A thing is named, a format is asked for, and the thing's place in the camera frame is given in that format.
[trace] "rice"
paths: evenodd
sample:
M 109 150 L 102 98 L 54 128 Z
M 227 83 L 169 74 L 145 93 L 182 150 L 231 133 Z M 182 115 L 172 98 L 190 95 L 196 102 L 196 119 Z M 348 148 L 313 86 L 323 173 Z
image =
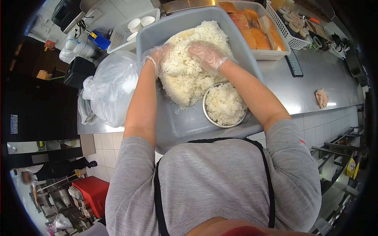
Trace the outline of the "rice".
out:
M 221 75 L 212 75 L 204 71 L 200 64 L 187 52 L 188 43 L 201 40 L 213 43 L 232 57 L 228 46 L 228 37 L 216 21 L 202 22 L 201 25 L 173 35 L 167 42 L 172 50 L 162 63 L 159 78 L 167 95 L 173 102 L 185 109 L 202 100 L 206 90 L 213 84 L 227 79 Z
M 235 125 L 247 109 L 244 100 L 230 83 L 211 88 L 205 103 L 209 117 L 219 125 Z

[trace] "gray long-sleeve shirt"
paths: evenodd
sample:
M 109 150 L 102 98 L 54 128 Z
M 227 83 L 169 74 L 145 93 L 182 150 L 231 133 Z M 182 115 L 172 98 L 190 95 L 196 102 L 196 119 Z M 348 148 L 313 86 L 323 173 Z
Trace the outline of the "gray long-sleeve shirt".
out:
M 276 205 L 275 227 L 308 231 L 318 216 L 317 164 L 291 120 L 276 122 L 264 150 Z M 154 204 L 155 152 L 141 137 L 123 139 L 105 202 L 109 235 L 159 235 Z M 259 149 L 244 140 L 183 143 L 160 160 L 168 233 L 185 235 L 216 216 L 267 227 L 269 191 Z

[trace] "metal countertop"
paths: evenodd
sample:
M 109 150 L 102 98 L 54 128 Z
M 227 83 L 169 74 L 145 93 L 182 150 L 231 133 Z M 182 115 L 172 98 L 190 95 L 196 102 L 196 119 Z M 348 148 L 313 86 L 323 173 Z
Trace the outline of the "metal countertop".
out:
M 315 92 L 324 88 L 328 106 L 322 110 L 364 103 L 362 89 L 352 77 L 344 62 L 330 52 L 320 50 L 293 50 L 303 71 L 303 77 L 294 78 L 285 58 L 257 63 L 267 87 L 277 96 L 290 115 L 320 111 Z M 96 134 L 123 132 L 123 127 L 112 128 L 96 118 L 95 123 L 83 125 L 77 112 L 77 133 Z

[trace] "notice sign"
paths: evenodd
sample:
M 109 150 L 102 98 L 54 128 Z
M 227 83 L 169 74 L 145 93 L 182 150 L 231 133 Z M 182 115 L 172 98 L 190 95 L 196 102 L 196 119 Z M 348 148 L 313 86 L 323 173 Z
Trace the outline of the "notice sign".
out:
M 18 122 L 19 116 L 18 115 L 11 115 L 11 134 L 18 134 Z

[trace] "plastic glove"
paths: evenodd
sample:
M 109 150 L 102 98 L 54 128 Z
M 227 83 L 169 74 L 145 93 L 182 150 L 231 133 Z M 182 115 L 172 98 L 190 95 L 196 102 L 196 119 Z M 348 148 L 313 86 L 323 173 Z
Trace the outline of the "plastic glove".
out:
M 156 46 L 152 49 L 145 51 L 142 55 L 142 67 L 144 66 L 144 63 L 147 61 L 147 59 L 150 59 L 155 66 L 155 78 L 157 78 L 159 74 L 160 65 L 170 52 L 171 47 L 172 45 L 170 43 L 166 43 L 162 46 Z
M 225 51 L 206 41 L 189 42 L 188 53 L 199 61 L 205 71 L 210 72 L 218 72 L 220 66 L 231 59 Z

